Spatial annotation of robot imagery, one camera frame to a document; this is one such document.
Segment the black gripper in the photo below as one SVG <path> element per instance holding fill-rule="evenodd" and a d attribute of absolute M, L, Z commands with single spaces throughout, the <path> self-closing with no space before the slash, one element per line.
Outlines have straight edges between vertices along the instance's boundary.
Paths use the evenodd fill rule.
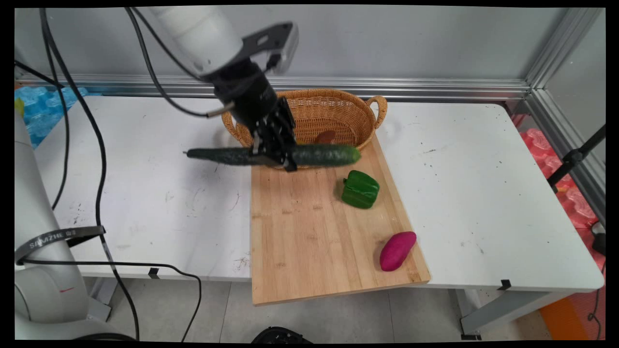
<path fill-rule="evenodd" d="M 215 96 L 232 102 L 232 115 L 252 133 L 250 157 L 259 165 L 296 172 L 294 117 L 258 64 L 250 59 L 228 64 L 212 73 L 212 84 Z"/>

